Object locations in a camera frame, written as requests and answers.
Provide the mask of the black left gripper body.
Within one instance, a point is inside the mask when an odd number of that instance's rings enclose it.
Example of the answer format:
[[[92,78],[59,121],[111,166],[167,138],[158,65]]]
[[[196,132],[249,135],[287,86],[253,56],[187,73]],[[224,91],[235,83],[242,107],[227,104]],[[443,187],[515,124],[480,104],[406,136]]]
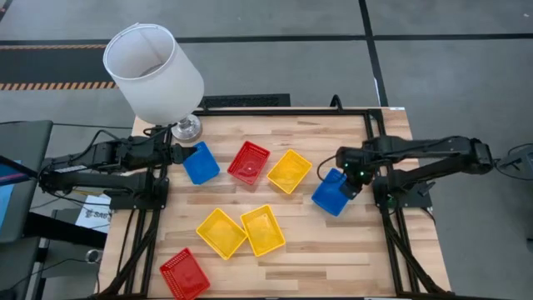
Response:
[[[184,162],[183,148],[179,143],[170,144],[151,140],[137,145],[137,150],[140,163],[145,167]]]

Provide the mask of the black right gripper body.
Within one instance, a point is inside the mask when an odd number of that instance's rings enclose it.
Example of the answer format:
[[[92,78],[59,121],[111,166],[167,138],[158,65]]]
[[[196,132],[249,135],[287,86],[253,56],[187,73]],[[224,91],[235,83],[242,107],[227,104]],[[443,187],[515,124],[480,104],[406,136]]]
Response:
[[[355,147],[339,147],[336,151],[336,166],[346,175],[352,186],[368,185],[373,179],[373,168],[366,165],[367,155]]]

